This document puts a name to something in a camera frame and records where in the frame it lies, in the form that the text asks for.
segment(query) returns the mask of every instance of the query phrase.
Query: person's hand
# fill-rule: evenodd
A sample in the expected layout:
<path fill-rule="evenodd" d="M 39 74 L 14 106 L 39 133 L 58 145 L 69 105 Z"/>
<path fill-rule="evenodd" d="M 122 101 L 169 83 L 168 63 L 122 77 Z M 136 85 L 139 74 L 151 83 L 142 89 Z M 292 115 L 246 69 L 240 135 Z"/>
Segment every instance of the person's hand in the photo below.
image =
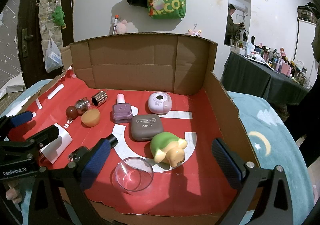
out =
<path fill-rule="evenodd" d="M 22 201 L 22 196 L 20 194 L 19 181 L 10 181 L 8 182 L 8 185 L 10 189 L 5 193 L 7 200 L 12 200 L 13 203 L 20 203 Z"/>

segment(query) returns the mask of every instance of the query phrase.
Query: metallic hair roller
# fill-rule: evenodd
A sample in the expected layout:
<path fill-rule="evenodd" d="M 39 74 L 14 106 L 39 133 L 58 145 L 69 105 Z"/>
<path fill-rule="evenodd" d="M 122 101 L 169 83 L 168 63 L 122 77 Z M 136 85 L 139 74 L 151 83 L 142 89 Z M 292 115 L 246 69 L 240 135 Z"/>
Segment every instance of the metallic hair roller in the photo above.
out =
<path fill-rule="evenodd" d="M 108 95 L 105 91 L 99 91 L 97 94 L 92 96 L 91 100 L 96 107 L 99 107 L 101 104 L 107 101 L 107 98 Z"/>

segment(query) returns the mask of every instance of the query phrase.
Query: dark brown door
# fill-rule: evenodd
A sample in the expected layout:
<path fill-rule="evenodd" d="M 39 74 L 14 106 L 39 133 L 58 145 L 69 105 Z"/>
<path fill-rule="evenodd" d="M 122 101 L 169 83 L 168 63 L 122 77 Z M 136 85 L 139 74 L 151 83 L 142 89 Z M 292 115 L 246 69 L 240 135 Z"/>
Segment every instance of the dark brown door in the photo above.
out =
<path fill-rule="evenodd" d="M 63 46 L 73 42 L 72 4 L 73 0 L 61 0 L 65 14 L 64 22 L 67 25 L 62 29 Z M 21 0 L 18 15 L 18 46 L 19 60 L 23 71 L 23 79 L 27 88 L 40 80 L 52 79 L 61 74 L 62 68 L 47 73 L 44 68 L 41 34 L 39 29 L 39 9 L 37 0 Z M 22 30 L 27 29 L 28 54 L 22 54 Z"/>

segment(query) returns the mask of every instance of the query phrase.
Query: green plush toy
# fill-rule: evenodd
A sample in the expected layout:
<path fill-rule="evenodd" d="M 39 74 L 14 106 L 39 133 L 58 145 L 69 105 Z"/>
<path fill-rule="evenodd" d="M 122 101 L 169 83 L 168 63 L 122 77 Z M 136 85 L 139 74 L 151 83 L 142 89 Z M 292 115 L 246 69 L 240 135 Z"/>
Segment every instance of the green plush toy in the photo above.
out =
<path fill-rule="evenodd" d="M 188 142 L 170 132 L 162 132 L 153 137 L 150 149 L 154 161 L 169 164 L 176 167 L 179 162 L 184 161 L 184 149 Z"/>
<path fill-rule="evenodd" d="M 57 6 L 52 14 L 53 22 L 56 23 L 58 26 L 61 26 L 63 29 L 67 27 L 64 23 L 64 12 L 62 11 L 62 6 Z"/>

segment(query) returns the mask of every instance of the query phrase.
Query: red paper lining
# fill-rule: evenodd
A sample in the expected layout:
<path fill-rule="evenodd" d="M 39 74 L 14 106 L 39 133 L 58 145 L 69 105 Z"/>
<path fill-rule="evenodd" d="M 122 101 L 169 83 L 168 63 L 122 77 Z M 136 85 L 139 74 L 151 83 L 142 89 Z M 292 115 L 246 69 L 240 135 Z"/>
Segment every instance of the red paper lining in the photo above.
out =
<path fill-rule="evenodd" d="M 66 108 L 84 96 L 91 98 L 97 92 L 96 89 L 89 89 L 83 81 L 72 78 L 71 75 L 72 72 L 68 71 L 54 87 L 39 97 L 43 106 L 41 110 L 33 102 L 28 110 L 36 112 L 37 115 L 32 121 L 15 128 L 9 134 L 11 139 L 21 140 L 21 137 L 26 139 L 54 123 L 62 127 L 66 125 L 65 129 L 73 141 L 54 164 L 49 161 L 43 163 L 50 169 L 65 167 L 69 153 L 81 145 L 92 148 L 100 138 L 111 134 L 114 127 L 111 116 L 112 105 L 115 104 L 118 93 L 123 93 L 126 102 L 136 106 L 140 115 L 151 113 L 147 102 L 152 92 L 108 90 L 108 101 L 99 107 L 101 119 L 97 126 L 85 127 L 80 117 L 68 123 L 65 115 Z M 64 88 L 49 100 L 47 96 L 61 83 Z M 90 200 L 115 207 L 121 213 L 193 216 L 226 210 L 236 191 L 229 186 L 211 154 L 212 140 L 221 137 L 221 132 L 207 95 L 201 89 L 199 93 L 192 96 L 172 93 L 170 96 L 173 102 L 172 110 L 191 111 L 193 119 L 161 118 L 164 130 L 181 138 L 184 138 L 185 132 L 196 132 L 197 144 L 192 156 L 176 169 L 154 173 L 152 190 L 149 194 L 132 196 L 112 185 L 112 173 L 121 159 L 115 150 L 111 150 L 95 183 L 85 192 Z M 123 125 L 126 126 L 124 135 L 128 146 L 135 153 L 152 158 L 150 142 L 135 142 L 130 134 L 130 124 Z"/>

